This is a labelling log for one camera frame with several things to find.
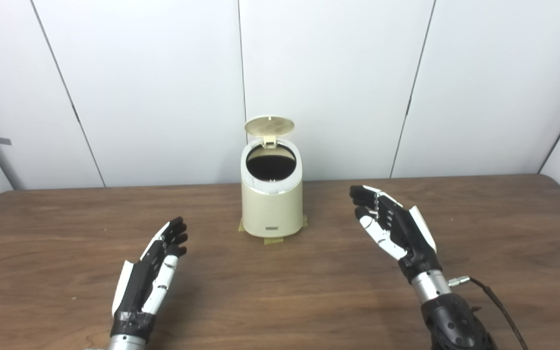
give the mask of robotic arm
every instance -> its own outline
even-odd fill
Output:
[[[114,323],[108,350],[144,350],[156,315],[173,279],[178,259],[187,253],[182,217],[166,223],[151,239],[140,261],[124,262],[111,308]]]
[[[362,227],[397,260],[418,295],[432,350],[498,350],[474,310],[451,291],[451,286],[469,278],[444,278],[436,242],[418,208],[406,210],[387,193],[369,186],[351,186],[350,196],[358,206],[355,214]]]

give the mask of wooden table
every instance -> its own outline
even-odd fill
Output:
[[[237,232],[240,185],[0,195],[0,349],[109,342],[124,259],[189,225],[150,350],[428,350],[417,297],[353,216],[350,184],[416,204],[449,278],[491,286],[531,350],[560,349],[560,187],[542,175],[307,182],[309,226],[281,244]],[[455,289],[501,350],[520,348],[475,286]]]

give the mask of trash can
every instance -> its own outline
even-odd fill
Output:
[[[302,158],[295,144],[278,138],[293,128],[291,120],[272,116],[245,125],[258,139],[242,152],[243,228],[256,237],[286,237],[302,228]]]

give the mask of lid hinge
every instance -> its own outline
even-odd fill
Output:
[[[276,148],[276,146],[278,145],[275,135],[266,135],[262,137],[262,142],[263,148]]]

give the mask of cable connector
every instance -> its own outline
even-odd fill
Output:
[[[471,281],[471,278],[468,276],[457,277],[457,279],[449,280],[449,287],[453,288],[469,281]]]

